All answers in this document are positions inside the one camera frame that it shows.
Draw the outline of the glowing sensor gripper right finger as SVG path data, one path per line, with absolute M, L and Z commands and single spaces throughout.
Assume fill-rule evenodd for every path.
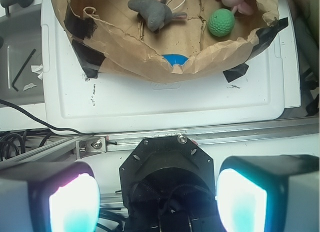
M 313 155 L 230 156 L 216 201 L 226 231 L 319 231 L 320 159 Z

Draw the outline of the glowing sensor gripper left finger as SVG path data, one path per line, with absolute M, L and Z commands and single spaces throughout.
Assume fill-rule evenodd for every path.
M 2 162 L 1 231 L 94 231 L 100 189 L 85 162 Z

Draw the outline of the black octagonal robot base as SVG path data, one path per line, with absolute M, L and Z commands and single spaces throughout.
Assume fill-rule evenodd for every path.
M 125 231 L 214 231 L 214 162 L 187 137 L 142 140 L 119 177 Z

